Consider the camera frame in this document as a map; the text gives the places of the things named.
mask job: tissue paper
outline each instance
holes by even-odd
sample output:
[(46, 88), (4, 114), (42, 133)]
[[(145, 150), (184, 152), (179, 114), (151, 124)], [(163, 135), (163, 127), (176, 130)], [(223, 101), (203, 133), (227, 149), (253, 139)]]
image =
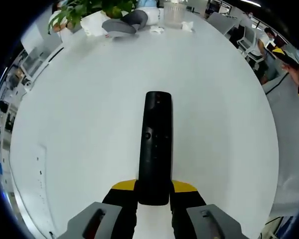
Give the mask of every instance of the tissue paper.
[(159, 26), (151, 26), (149, 31), (150, 32), (157, 32), (159, 34), (162, 34), (164, 32), (164, 28), (159, 27)]
[(192, 21), (191, 22), (183, 21), (181, 24), (182, 24), (182, 27), (181, 27), (182, 30), (193, 32), (194, 22), (192, 22)]

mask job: yellow object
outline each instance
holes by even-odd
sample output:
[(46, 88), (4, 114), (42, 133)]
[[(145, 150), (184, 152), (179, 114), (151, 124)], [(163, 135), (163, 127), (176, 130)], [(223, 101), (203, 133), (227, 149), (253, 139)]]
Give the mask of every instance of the yellow object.
[(134, 190), (135, 182), (136, 182), (136, 179), (129, 180), (129, 181), (119, 182), (119, 183), (115, 184), (112, 187), (112, 189), (133, 191)]
[(285, 55), (284, 51), (280, 48), (276, 48), (275, 50), (273, 50), (273, 52), (277, 52)]
[(176, 180), (172, 180), (174, 185), (174, 190), (176, 193), (186, 193), (186, 192), (195, 192), (197, 189), (191, 186), (188, 183), (179, 182)]

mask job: office chair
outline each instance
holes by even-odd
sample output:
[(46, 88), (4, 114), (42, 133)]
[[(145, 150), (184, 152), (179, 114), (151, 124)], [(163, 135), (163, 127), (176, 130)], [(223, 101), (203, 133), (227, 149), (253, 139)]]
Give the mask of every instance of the office chair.
[(263, 56), (257, 56), (251, 53), (256, 48), (257, 38), (254, 29), (245, 27), (244, 36), (242, 39), (237, 41), (240, 48), (243, 49), (243, 54), (253, 59), (256, 63), (264, 60)]

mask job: black remote control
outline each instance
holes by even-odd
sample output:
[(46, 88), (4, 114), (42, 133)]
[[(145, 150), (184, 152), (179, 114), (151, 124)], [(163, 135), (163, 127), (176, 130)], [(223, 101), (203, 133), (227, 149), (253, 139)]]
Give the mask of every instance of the black remote control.
[(169, 202), (172, 157), (172, 100), (166, 92), (148, 92), (145, 99), (139, 179), (139, 203)]

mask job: white tabletop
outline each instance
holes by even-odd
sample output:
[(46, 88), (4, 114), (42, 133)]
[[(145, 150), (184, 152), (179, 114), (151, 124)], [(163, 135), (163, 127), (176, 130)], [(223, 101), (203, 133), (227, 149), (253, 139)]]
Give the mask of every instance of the white tabletop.
[[(258, 237), (278, 178), (278, 142), (266, 96), (248, 63), (198, 16), (194, 33), (104, 39), (78, 32), (23, 97), (10, 163), (44, 235), (111, 186), (138, 174), (145, 95), (173, 98), (173, 172)], [(174, 238), (168, 206), (139, 206), (134, 238)]]

